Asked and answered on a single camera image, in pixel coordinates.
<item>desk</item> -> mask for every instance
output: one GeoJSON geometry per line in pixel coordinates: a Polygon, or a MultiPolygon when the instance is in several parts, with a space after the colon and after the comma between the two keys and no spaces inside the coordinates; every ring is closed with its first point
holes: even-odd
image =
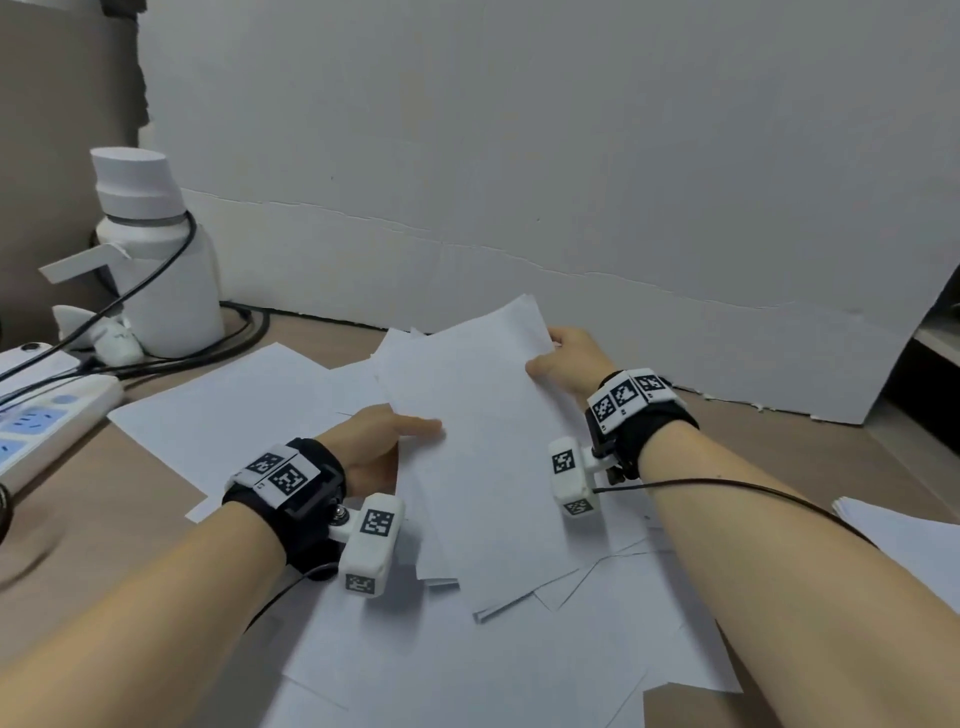
{"type": "MultiPolygon", "coordinates": [[[[382,336],[274,317],[263,344],[279,342],[333,368],[368,356],[382,336]]],[[[203,371],[134,386],[128,397],[148,397],[203,371]]],[[[913,516],[953,521],[949,510],[863,429],[692,395],[687,400],[705,432],[821,505],[850,496],[913,516]]],[[[85,437],[38,479],[2,548],[4,560],[26,559],[36,553],[37,533],[51,528],[62,533],[50,558],[0,595],[0,662],[79,614],[175,543],[192,527],[183,515],[202,499],[114,425],[103,424],[85,437]]],[[[647,725],[777,726],[749,675],[738,671],[743,695],[682,686],[649,692],[647,725]]]]}

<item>white plastic bottle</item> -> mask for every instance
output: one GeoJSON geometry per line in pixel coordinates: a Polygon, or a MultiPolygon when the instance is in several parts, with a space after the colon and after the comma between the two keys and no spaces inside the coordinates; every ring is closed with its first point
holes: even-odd
{"type": "MultiPolygon", "coordinates": [[[[165,155],[146,149],[94,149],[97,194],[106,217],[99,246],[41,269],[59,282],[107,265],[123,295],[183,245],[186,206],[165,155]]],[[[124,303],[123,318],[153,356],[186,356],[224,336],[213,251],[203,228],[167,270],[124,303]]]]}

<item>forearm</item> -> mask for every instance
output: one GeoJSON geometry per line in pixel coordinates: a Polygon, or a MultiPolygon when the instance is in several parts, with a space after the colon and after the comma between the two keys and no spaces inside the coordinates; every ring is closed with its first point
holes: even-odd
{"type": "MultiPolygon", "coordinates": [[[[795,493],[685,423],[640,474],[795,493]]],[[[875,548],[785,500],[711,485],[653,491],[698,592],[785,726],[958,725],[960,619],[875,548]]]]}
{"type": "Polygon", "coordinates": [[[229,503],[0,675],[3,728],[175,726],[283,570],[273,531],[229,503]]]}

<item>white power strip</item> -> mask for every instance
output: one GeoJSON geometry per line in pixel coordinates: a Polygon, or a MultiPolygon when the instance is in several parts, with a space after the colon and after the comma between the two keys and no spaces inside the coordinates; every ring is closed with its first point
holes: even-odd
{"type": "MultiPolygon", "coordinates": [[[[49,349],[48,345],[27,346],[32,348],[0,353],[0,372],[23,359],[24,351],[35,355],[49,349]]],[[[44,372],[36,380],[49,375],[44,372]]],[[[20,491],[122,399],[123,387],[115,376],[87,375],[50,384],[4,405],[0,411],[0,483],[12,494],[20,491]]]]}

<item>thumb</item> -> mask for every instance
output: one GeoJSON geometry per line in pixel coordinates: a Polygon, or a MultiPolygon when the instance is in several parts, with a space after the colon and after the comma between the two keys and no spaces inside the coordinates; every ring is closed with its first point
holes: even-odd
{"type": "Polygon", "coordinates": [[[440,420],[394,415],[394,432],[400,436],[429,437],[430,435],[439,435],[443,429],[444,424],[440,420]]]}
{"type": "Polygon", "coordinates": [[[543,376],[550,373],[557,360],[557,353],[542,353],[527,362],[525,369],[530,376],[543,376]]]}

